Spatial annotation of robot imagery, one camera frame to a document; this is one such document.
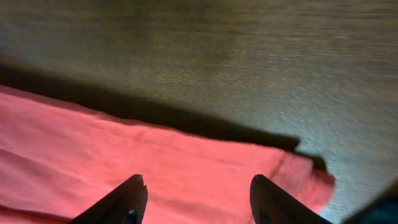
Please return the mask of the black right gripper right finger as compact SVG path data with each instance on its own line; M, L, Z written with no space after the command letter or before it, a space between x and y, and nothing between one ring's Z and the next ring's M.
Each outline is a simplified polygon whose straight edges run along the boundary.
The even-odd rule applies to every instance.
M331 224L264 175L255 175L250 186L255 224Z

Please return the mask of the orange soccer t-shirt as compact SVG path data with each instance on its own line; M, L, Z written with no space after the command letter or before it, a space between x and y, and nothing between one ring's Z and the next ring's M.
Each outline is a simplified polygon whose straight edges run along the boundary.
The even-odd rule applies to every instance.
M1 87L1 222L74 218L134 174L149 190L145 223L252 223L262 174L309 209L335 178L274 147L219 141Z

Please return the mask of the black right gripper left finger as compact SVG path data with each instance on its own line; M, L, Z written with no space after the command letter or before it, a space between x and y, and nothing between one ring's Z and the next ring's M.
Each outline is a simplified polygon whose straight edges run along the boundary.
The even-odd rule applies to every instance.
M141 224L147 200L144 179L134 174L69 224Z

